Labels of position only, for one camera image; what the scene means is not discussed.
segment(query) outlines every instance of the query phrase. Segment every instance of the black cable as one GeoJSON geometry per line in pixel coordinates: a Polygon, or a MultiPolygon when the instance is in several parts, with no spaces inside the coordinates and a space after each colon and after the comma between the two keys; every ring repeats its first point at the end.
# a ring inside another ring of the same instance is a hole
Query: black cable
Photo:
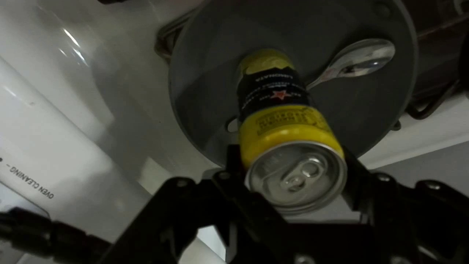
{"type": "Polygon", "coordinates": [[[0,213],[0,241],[8,241],[12,236],[12,216],[0,213]]]}
{"type": "Polygon", "coordinates": [[[462,87],[469,91],[469,32],[467,34],[467,40],[461,51],[459,79],[462,87]]]}
{"type": "Polygon", "coordinates": [[[417,106],[409,104],[406,111],[409,116],[418,120],[424,120],[443,104],[449,95],[452,95],[456,91],[456,87],[459,85],[459,81],[452,81],[430,104],[424,107],[424,110],[420,110],[417,106]]]}
{"type": "Polygon", "coordinates": [[[96,264],[110,248],[100,238],[22,208],[0,214],[0,239],[21,251],[71,264],[96,264]]]}

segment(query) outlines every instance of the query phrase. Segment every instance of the white surface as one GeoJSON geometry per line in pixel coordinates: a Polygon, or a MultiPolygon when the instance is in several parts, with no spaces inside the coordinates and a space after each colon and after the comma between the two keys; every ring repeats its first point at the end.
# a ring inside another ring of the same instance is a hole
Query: white surface
{"type": "Polygon", "coordinates": [[[434,179],[469,195],[469,142],[404,160],[380,170],[411,188],[418,180],[434,179]]]}
{"type": "Polygon", "coordinates": [[[220,260],[226,260],[226,248],[214,226],[200,229],[198,239],[204,242],[220,260]]]}
{"type": "Polygon", "coordinates": [[[225,261],[206,243],[194,241],[182,255],[179,264],[225,264],[225,261]]]}
{"type": "Polygon", "coordinates": [[[368,169],[377,169],[469,141],[469,100],[461,94],[426,120],[405,114],[402,131],[390,132],[361,157],[368,169]]]}
{"type": "Polygon", "coordinates": [[[172,116],[154,53],[157,28],[193,3],[0,1],[0,180],[115,241],[150,197],[129,177],[198,179],[210,163],[172,116]]]}

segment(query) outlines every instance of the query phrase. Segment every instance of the metal bolt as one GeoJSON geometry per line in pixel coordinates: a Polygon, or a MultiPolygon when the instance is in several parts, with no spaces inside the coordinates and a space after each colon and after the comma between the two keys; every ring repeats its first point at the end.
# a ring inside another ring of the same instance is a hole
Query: metal bolt
{"type": "Polygon", "coordinates": [[[382,1],[374,4],[374,10],[379,16],[382,16],[385,19],[390,19],[393,16],[390,6],[386,3],[382,3],[382,1]]]}
{"type": "Polygon", "coordinates": [[[297,255],[295,264],[316,264],[310,255],[297,255]]]}
{"type": "Polygon", "coordinates": [[[393,255],[390,264],[412,264],[408,258],[393,255]]]}
{"type": "Polygon", "coordinates": [[[395,126],[393,126],[393,131],[401,131],[401,129],[402,129],[402,123],[396,122],[395,126]]]}
{"type": "Polygon", "coordinates": [[[442,189],[442,186],[439,183],[436,183],[436,182],[427,182],[427,188],[428,189],[434,189],[434,191],[442,189]]]}
{"type": "Polygon", "coordinates": [[[188,186],[190,185],[190,180],[178,180],[176,182],[176,186],[179,186],[179,188],[185,188],[185,186],[188,186]]]}
{"type": "Polygon", "coordinates": [[[392,177],[390,177],[390,176],[386,176],[386,175],[380,175],[380,176],[379,176],[379,180],[380,180],[380,182],[392,182],[392,177]]]}
{"type": "Polygon", "coordinates": [[[239,131],[239,120],[238,117],[231,119],[229,122],[226,122],[226,132],[229,133],[235,133],[239,131]]]}

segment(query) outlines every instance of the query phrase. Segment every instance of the can label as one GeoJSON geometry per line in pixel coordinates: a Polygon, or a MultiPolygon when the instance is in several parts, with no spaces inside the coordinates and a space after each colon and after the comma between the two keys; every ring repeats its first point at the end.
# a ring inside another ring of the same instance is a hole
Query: can label
{"type": "Polygon", "coordinates": [[[245,75],[238,87],[238,98],[241,122],[273,106],[310,106],[308,92],[291,67],[245,75]]]}
{"type": "Polygon", "coordinates": [[[326,119],[314,109],[280,109],[266,113],[257,119],[258,135],[288,125],[308,125],[316,126],[324,132],[332,133],[326,119]]]}

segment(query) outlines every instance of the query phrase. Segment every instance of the can pull tab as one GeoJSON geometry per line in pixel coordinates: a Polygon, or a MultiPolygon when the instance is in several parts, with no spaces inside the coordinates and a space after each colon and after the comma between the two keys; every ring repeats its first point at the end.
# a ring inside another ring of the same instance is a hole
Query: can pull tab
{"type": "Polygon", "coordinates": [[[327,164],[323,158],[308,157],[301,160],[280,180],[282,189],[288,192],[299,192],[308,189],[320,180],[327,172],[327,164]]]}

